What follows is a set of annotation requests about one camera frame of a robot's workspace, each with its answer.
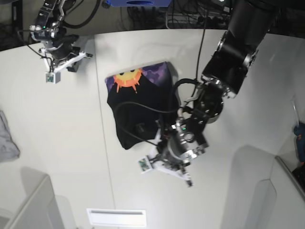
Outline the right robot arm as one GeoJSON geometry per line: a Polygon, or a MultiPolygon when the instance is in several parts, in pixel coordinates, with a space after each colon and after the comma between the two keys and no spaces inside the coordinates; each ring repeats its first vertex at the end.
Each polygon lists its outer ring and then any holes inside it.
{"type": "Polygon", "coordinates": [[[87,25],[95,16],[101,1],[96,1],[91,14],[84,22],[73,25],[67,23],[65,19],[79,6],[75,6],[75,2],[74,0],[45,0],[37,18],[27,30],[33,40],[44,45],[36,54],[45,62],[47,78],[54,78],[64,69],[77,72],[82,59],[93,57],[92,54],[73,45],[79,39],[79,35],[68,35],[67,29],[79,29],[87,25]]]}

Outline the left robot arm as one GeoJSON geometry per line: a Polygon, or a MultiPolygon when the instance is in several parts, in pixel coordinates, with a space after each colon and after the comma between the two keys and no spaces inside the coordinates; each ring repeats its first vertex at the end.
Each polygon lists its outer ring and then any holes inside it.
{"type": "Polygon", "coordinates": [[[177,118],[167,128],[159,128],[156,149],[139,160],[143,172],[153,169],[184,180],[192,180],[186,167],[205,152],[203,135],[207,124],[215,122],[224,107],[224,98],[235,97],[255,61],[258,46],[280,10],[280,0],[238,0],[234,3],[227,31],[204,68],[201,80],[181,79],[195,85],[194,95],[177,108],[177,118]]]}

